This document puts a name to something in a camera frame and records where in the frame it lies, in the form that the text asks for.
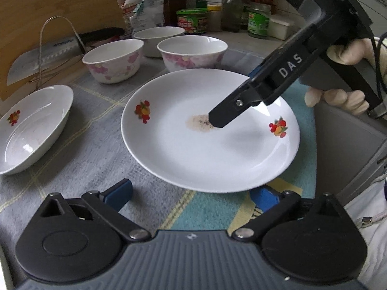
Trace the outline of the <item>gloved right hand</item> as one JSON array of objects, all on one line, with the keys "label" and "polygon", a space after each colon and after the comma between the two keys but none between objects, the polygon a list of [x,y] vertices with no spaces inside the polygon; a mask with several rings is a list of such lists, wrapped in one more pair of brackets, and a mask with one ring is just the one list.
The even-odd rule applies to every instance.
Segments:
[{"label": "gloved right hand", "polygon": [[386,34],[330,46],[300,82],[308,107],[324,101],[355,116],[386,116]]}]

